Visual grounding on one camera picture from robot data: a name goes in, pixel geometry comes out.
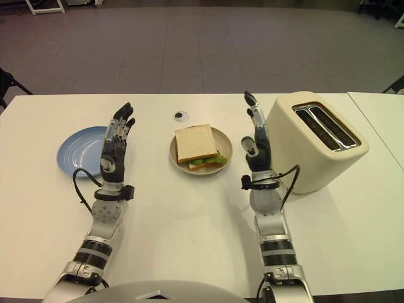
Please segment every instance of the beige plate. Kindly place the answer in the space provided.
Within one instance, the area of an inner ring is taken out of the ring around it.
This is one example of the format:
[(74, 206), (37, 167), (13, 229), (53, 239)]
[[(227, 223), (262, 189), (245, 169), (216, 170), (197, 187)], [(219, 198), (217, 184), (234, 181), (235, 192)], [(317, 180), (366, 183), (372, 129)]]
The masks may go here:
[(226, 164), (213, 164), (209, 165), (207, 167), (202, 167), (201, 169), (193, 170), (190, 171), (188, 169), (187, 163), (181, 163), (178, 164), (177, 159), (177, 140), (172, 138), (171, 144), (170, 144), (170, 159), (174, 163), (174, 165), (181, 170), (187, 172), (188, 174), (192, 175), (210, 175), (214, 174), (215, 172), (218, 172), (219, 170), (222, 170), (226, 165), (229, 164), (230, 159), (232, 158), (233, 154), (233, 148), (232, 148), (232, 143), (230, 140), (227, 138), (225, 134), (223, 134), (221, 131), (219, 131), (216, 128), (212, 128), (212, 133), (213, 133), (213, 138), (215, 139), (216, 142), (216, 148), (220, 152), (220, 154), (227, 159)]

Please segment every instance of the white tabletop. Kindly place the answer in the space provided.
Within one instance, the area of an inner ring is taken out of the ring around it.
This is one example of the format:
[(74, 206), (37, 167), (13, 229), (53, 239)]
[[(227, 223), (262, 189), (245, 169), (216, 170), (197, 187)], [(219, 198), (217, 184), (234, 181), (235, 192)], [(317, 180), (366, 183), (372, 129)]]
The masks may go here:
[(404, 169), (404, 95), (349, 93)]
[[(256, 96), (265, 113), (277, 97)], [(326, 188), (291, 195), (285, 213), (299, 263), (314, 295), (401, 288), (404, 173), (347, 94), (322, 96), (371, 149)], [(57, 150), (128, 101), (137, 122), (126, 182), (135, 200), (107, 280), (192, 280), (255, 296), (263, 266), (240, 182), (249, 169), (239, 142), (253, 134), (242, 95), (48, 95), (16, 97), (0, 116), (0, 297), (42, 298), (74, 257), (92, 219), (58, 169)], [(190, 119), (175, 122), (178, 110)], [(233, 158), (217, 175), (193, 177), (170, 163), (169, 143), (176, 129), (207, 122), (230, 138)], [(80, 188), (91, 201), (96, 187)]]

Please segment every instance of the cream toaster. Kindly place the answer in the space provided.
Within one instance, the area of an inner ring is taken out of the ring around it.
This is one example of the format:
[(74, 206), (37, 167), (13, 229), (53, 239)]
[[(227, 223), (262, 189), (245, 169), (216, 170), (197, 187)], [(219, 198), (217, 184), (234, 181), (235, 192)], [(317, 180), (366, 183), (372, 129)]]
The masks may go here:
[[(295, 92), (277, 98), (266, 118), (273, 169), (300, 165), (298, 194), (325, 187), (369, 150), (366, 139), (319, 95)], [(284, 178), (286, 185), (292, 176)]]

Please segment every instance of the bread slice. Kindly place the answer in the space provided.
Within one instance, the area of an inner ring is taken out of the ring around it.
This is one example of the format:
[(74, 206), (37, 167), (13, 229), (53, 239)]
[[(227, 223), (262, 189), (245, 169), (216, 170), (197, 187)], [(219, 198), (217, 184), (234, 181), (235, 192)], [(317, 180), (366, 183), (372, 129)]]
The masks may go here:
[(177, 140), (178, 163), (218, 155), (209, 124), (175, 131), (175, 138)]

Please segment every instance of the blue plate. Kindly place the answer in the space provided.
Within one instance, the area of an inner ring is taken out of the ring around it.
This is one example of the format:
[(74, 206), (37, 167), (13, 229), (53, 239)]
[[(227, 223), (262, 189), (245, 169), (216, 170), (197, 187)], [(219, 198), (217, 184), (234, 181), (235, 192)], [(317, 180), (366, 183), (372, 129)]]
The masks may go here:
[[(101, 152), (106, 131), (105, 126), (94, 126), (72, 134), (63, 142), (57, 152), (56, 160), (60, 169), (69, 175), (73, 175), (73, 172), (81, 167), (91, 175), (99, 175)], [(86, 174), (79, 172), (77, 177), (86, 177)]]

